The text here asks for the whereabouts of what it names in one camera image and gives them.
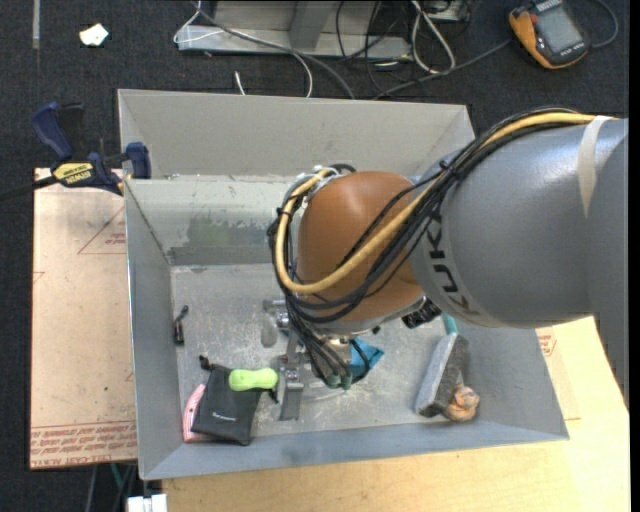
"gray bin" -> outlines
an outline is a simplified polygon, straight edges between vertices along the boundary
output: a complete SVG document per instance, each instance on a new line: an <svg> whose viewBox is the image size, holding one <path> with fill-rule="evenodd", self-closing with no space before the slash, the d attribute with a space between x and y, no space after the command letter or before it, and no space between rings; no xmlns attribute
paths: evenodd
<svg viewBox="0 0 640 512"><path fill-rule="evenodd" d="M481 396L477 417L454 424L413 413L429 357L444 335L436 320L414 330L400 321L390 322L377 335L364 336L384 350L377 366L347 392L303 402L297 421L279 421L279 406L264 395L249 446L183 442L185 403L208 377L199 367L199 355L230 367L259 368L284 353L284 339L272 348L260 343L262 302L280 296L264 230L293 175L315 164L347 160L359 169L417 174L441 156L439 150L449 153L472 137L462 107L411 105L404 111L402 126L380 122L395 119L390 108L370 102L120 92L123 145L144 142L154 165L153 179L127 180L125 188L138 458L143 479L567 437L533 330L459 324L470 341L465 381ZM266 123L263 116L269 111L273 126L261 138L260 124ZM190 131L188 119L207 113L218 114L215 129L195 123ZM297 123L297 131L290 144L279 152L271 148L271 153L264 153L274 133L276 138L278 133L289 133L291 122ZM367 139L364 144L359 134L371 123L377 123L378 132L375 140ZM411 129L405 132L405 125ZM242 126L253 137L251 144L242 141L244 152L225 140L230 131L241 132ZM318 126L324 129L317 131ZM415 132L419 126L424 133ZM210 136L217 133L217 139L205 144L201 139L206 131ZM390 156L383 142L398 137L405 137L410 149ZM332 140L340 140L333 150ZM287 148L294 149L289 153ZM347 158L350 148L351 159ZM262 158L254 150L262 150ZM206 167L207 155L210 168ZM278 175L276 169L283 172ZM164 178L174 172L180 177ZM183 321L185 344L176 346L173 320L183 305L190 308Z"/></svg>

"metal bracket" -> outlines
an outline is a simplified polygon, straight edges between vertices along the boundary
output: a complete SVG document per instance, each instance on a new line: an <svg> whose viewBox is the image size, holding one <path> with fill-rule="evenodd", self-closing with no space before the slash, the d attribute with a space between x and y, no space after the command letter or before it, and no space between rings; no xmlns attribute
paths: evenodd
<svg viewBox="0 0 640 512"><path fill-rule="evenodd" d="M286 355L280 358L278 379L278 402L281 403L280 420L298 419L304 384L300 375L304 366L304 356L297 351L298 337L289 333Z"/></svg>

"cardboard sheet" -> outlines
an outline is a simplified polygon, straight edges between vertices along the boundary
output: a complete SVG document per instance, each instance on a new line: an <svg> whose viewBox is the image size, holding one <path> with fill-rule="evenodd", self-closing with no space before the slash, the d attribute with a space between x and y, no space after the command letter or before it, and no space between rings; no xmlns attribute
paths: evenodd
<svg viewBox="0 0 640 512"><path fill-rule="evenodd" d="M123 201L34 195L32 469L137 457Z"/></svg>

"blue part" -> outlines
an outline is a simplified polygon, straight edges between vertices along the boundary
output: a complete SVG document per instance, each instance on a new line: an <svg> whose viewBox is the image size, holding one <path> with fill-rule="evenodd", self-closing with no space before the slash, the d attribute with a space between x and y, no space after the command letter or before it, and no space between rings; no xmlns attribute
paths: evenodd
<svg viewBox="0 0 640 512"><path fill-rule="evenodd" d="M384 351L377 347L373 347L361 340L360 338L356 338L353 340L354 343L358 344L360 350L364 353L364 355L369 360L369 370L373 369L376 363L380 360L380 358L384 355ZM351 363L349 363L349 370L354 378L360 377L365 370L364 361L358 351L352 346L351 347Z"/></svg>
<svg viewBox="0 0 640 512"><path fill-rule="evenodd" d="M58 103L47 103L31 118L31 125L43 144L52 148L58 156L58 161L64 162L73 156L73 146L58 123L56 110Z"/></svg>
<svg viewBox="0 0 640 512"><path fill-rule="evenodd" d="M118 183L120 183L122 180L116 173L114 173L110 169L106 169L104 165L102 165L102 158L100 157L100 154L89 153L87 159L90 160L93 164L96 175L90 183L83 184L83 186L101 188L103 190L107 190L108 192L113 192L114 194L121 195L120 189L118 188Z"/></svg>
<svg viewBox="0 0 640 512"><path fill-rule="evenodd" d="M127 145L125 153L133 165L134 178L151 178L151 161L149 160L149 152L142 142L130 143Z"/></svg>
<svg viewBox="0 0 640 512"><path fill-rule="evenodd" d="M458 334L458 326L452 316L442 313L442 320L444 322L444 329L447 334Z"/></svg>

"black clip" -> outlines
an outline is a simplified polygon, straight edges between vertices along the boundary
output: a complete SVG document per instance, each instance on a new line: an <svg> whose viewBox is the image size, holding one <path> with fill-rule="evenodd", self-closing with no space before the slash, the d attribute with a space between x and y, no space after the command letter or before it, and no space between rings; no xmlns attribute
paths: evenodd
<svg viewBox="0 0 640 512"><path fill-rule="evenodd" d="M183 306L182 311L173 322L173 341L176 345L184 345L184 330L182 329L182 319L187 316L189 306Z"/></svg>

